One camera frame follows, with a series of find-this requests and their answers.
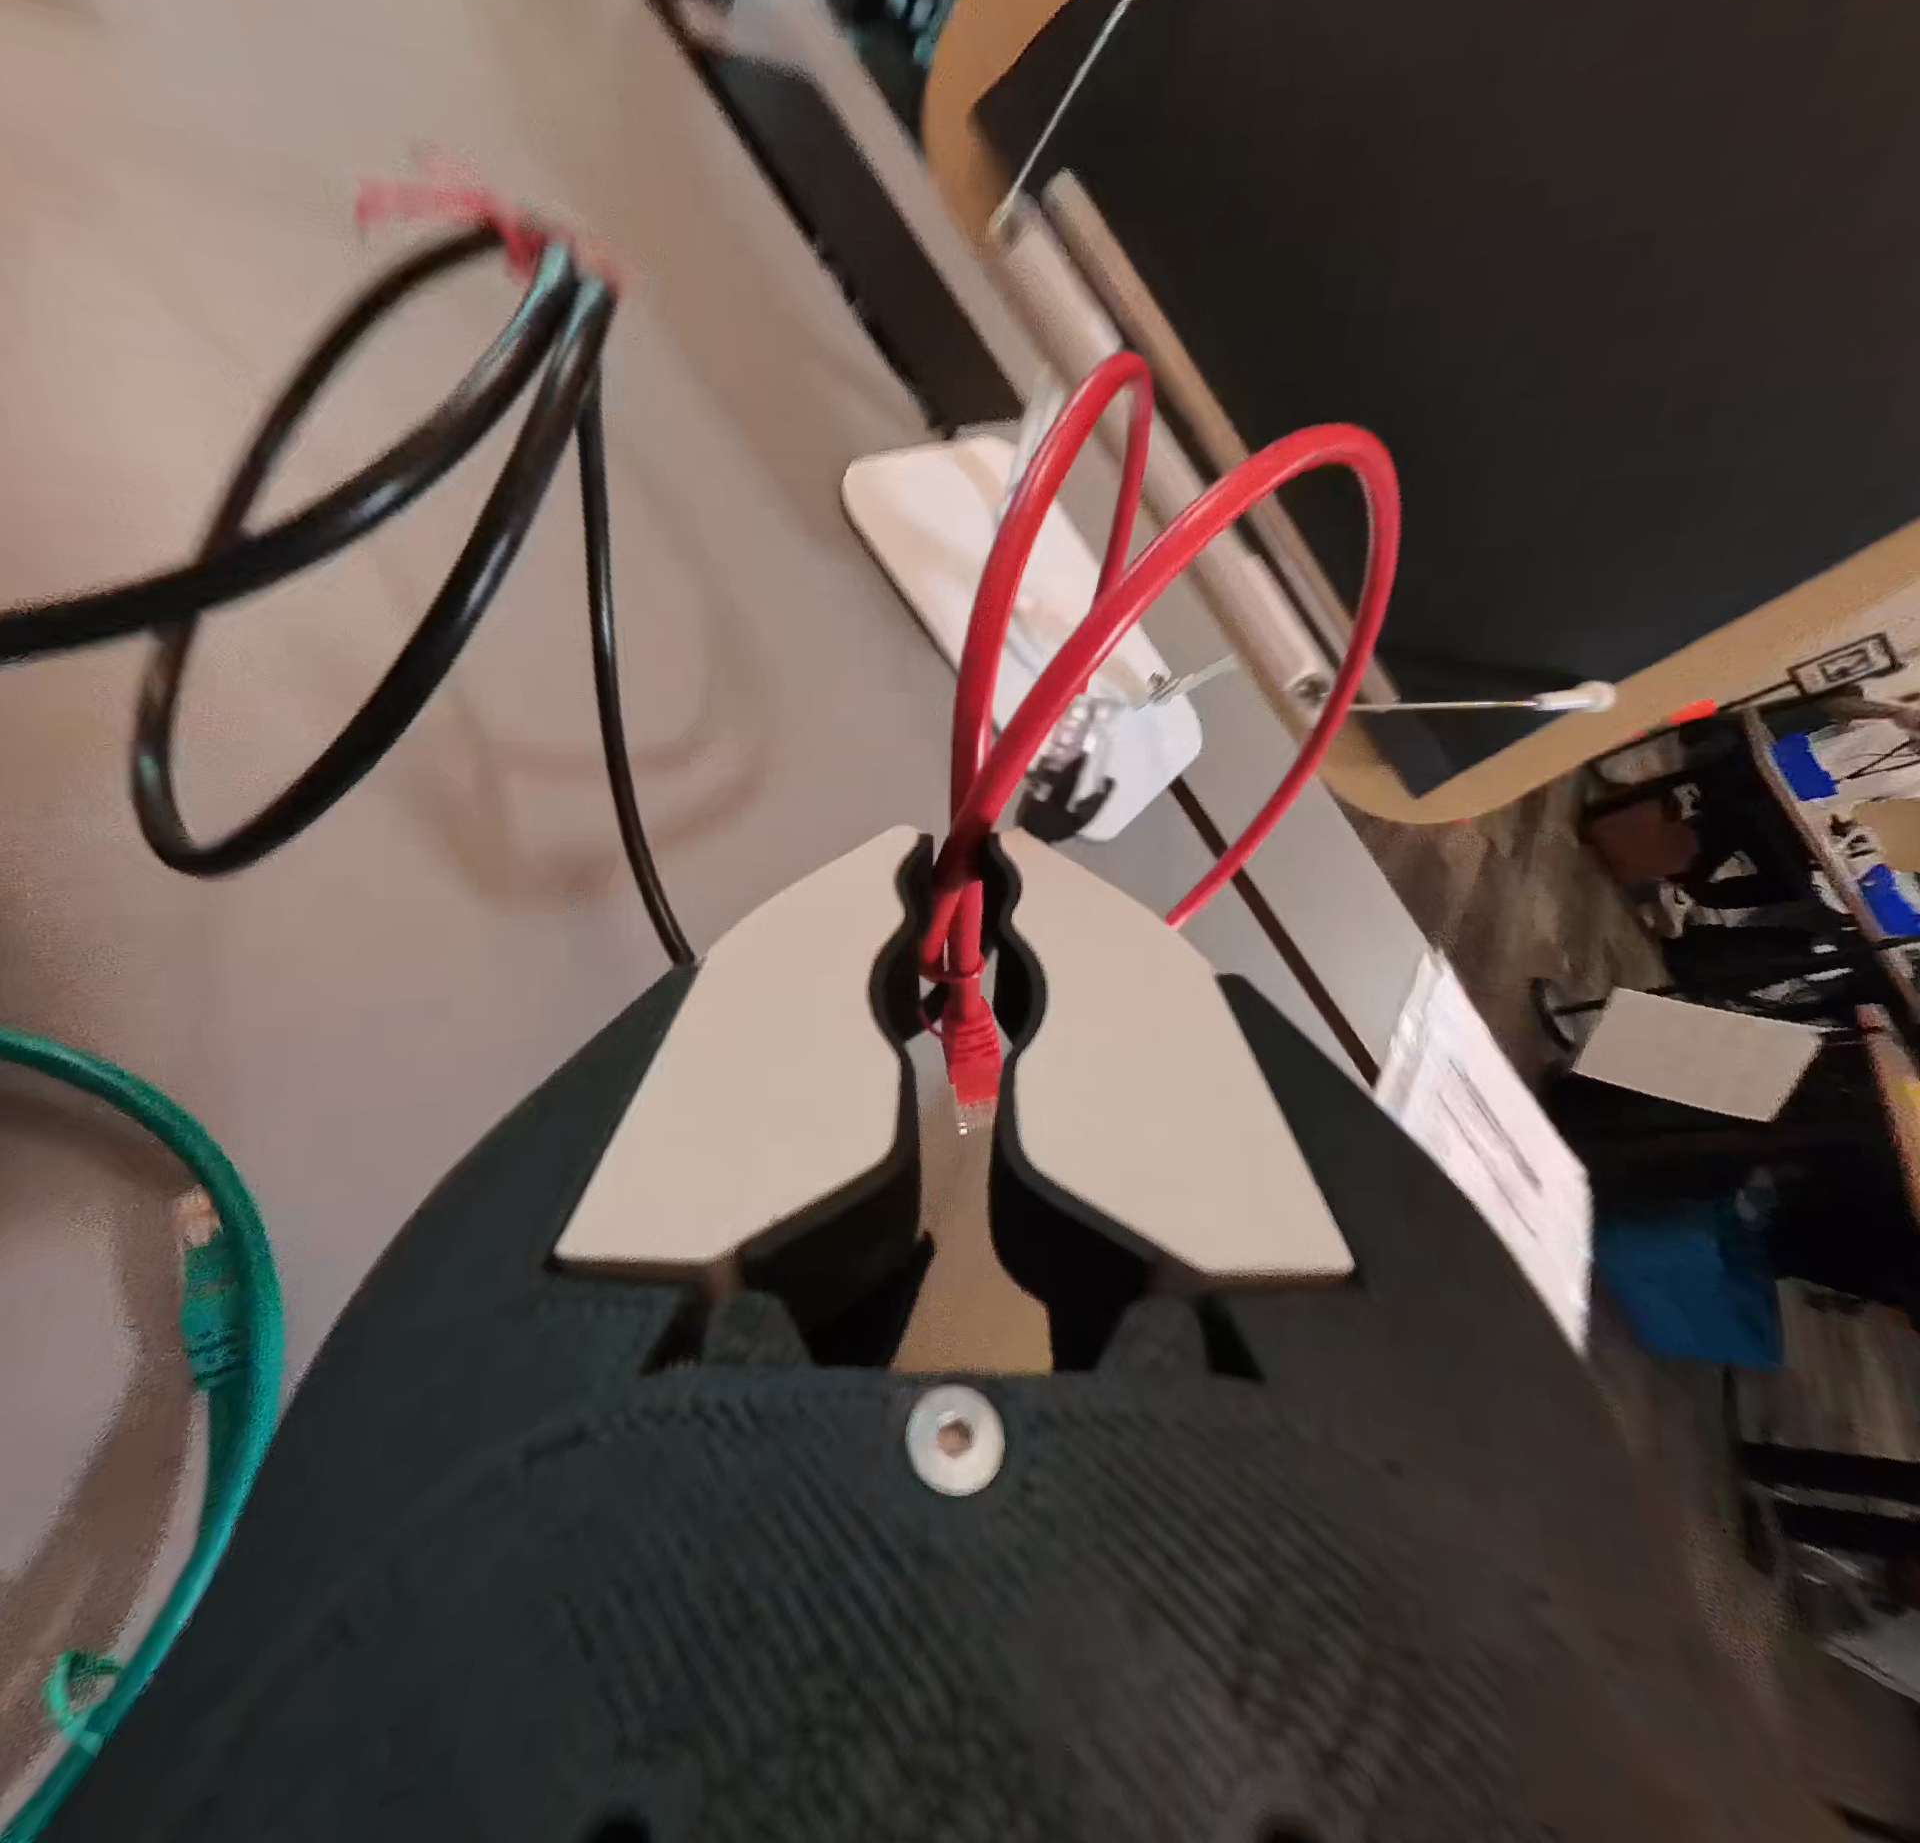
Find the red twist tie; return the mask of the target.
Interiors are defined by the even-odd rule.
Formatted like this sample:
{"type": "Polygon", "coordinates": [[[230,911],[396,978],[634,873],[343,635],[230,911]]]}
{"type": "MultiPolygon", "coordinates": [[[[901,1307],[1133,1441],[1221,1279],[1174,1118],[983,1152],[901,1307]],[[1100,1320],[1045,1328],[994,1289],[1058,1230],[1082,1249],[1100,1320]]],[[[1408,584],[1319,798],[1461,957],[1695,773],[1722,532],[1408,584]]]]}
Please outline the red twist tie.
{"type": "Polygon", "coordinates": [[[616,261],[582,225],[496,194],[496,185],[453,150],[415,147],[403,174],[365,174],[351,194],[351,225],[362,234],[386,225],[477,229],[504,252],[512,276],[528,286],[539,255],[563,247],[585,276],[621,296],[616,261]]]}

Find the printed paper sheet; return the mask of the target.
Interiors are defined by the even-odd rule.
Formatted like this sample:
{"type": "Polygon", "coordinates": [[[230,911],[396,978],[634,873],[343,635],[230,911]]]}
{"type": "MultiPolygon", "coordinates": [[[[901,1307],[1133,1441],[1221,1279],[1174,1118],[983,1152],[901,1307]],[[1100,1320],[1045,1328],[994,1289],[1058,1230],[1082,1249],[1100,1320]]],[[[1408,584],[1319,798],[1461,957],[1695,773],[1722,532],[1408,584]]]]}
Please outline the printed paper sheet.
{"type": "Polygon", "coordinates": [[[1376,1102],[1501,1236],[1571,1354],[1588,1354],[1588,1173],[1437,952],[1412,978],[1376,1102]]]}

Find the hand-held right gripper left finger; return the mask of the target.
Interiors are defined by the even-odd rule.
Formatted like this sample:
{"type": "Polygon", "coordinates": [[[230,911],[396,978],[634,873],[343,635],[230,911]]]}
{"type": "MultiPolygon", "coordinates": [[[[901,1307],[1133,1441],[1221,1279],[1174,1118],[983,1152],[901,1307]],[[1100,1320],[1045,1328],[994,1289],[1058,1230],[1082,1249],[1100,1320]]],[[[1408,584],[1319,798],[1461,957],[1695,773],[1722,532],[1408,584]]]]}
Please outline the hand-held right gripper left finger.
{"type": "Polygon", "coordinates": [[[560,1230],[560,1269],[715,1276],[897,1163],[921,1105],[876,970],[906,927],[921,843],[882,831],[712,944],[560,1230]]]}

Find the black desk panel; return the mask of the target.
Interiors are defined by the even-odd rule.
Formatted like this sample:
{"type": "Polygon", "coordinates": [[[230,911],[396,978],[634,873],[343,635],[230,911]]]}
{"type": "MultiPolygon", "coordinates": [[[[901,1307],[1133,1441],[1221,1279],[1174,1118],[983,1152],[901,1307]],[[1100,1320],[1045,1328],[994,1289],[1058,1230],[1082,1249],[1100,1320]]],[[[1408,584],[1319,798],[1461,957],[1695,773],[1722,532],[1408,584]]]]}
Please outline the black desk panel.
{"type": "Polygon", "coordinates": [[[916,396],[924,425],[953,438],[1015,419],[1015,382],[820,87],[793,62],[746,55],[727,29],[734,0],[661,0],[661,10],[758,180],[916,396]]]}

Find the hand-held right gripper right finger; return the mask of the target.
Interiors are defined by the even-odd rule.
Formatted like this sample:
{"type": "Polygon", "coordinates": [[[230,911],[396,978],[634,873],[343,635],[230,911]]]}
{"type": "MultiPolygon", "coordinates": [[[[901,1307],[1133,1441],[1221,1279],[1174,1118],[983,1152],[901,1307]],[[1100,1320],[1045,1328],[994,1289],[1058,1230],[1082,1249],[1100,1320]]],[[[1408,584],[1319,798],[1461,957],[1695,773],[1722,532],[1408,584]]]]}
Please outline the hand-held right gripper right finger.
{"type": "Polygon", "coordinates": [[[1351,1249],[1204,957],[1033,831],[994,857],[1010,1163],[1185,1279],[1348,1279],[1351,1249]]]}

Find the white metal stand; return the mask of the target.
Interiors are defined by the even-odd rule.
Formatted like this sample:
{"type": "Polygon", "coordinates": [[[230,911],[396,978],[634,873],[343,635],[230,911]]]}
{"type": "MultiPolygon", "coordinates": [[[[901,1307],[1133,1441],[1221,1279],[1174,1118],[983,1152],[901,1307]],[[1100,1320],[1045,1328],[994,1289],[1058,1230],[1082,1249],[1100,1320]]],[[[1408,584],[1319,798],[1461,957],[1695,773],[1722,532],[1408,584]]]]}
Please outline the white metal stand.
{"type": "MultiPolygon", "coordinates": [[[[983,435],[868,455],[844,475],[853,532],[953,663],[969,642],[1015,455],[1010,438],[983,435]]],[[[1062,510],[1050,510],[1000,642],[990,736],[1087,621],[1095,579],[1100,554],[1062,510]]],[[[1192,768],[1204,744],[1192,691],[1229,668],[1233,660],[1216,654],[1174,674],[1137,626],[1117,642],[1087,691],[1095,706],[1090,779],[1106,785],[1100,815],[1082,831],[1087,843],[1124,835],[1192,768]]]]}

